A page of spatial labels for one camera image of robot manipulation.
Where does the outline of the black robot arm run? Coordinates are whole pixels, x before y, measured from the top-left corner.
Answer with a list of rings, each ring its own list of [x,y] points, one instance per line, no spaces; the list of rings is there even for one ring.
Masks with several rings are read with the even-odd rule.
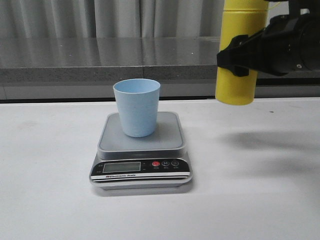
[[[217,54],[217,65],[238,77],[255,70],[274,76],[320,70],[320,2],[290,0],[289,13],[273,17],[252,36],[237,35]]]

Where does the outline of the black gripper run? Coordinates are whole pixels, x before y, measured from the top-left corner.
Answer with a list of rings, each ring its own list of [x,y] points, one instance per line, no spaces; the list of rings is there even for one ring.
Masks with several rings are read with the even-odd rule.
[[[304,18],[301,15],[278,15],[263,30],[249,36],[237,35],[217,54],[217,66],[236,77],[246,77],[250,70],[274,76],[301,72],[300,54]]]

